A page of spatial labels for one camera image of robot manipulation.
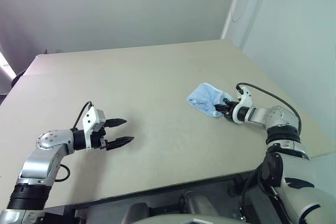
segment blue towel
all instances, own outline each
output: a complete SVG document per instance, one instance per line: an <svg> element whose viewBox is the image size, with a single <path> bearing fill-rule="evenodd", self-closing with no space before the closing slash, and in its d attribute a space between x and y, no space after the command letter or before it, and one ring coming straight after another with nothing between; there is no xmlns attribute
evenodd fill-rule
<svg viewBox="0 0 336 224"><path fill-rule="evenodd" d="M187 103L209 116L218 118L223 114L216 111L214 105L225 104L224 98L232 101L232 97L229 94L204 82L187 97Z"/></svg>

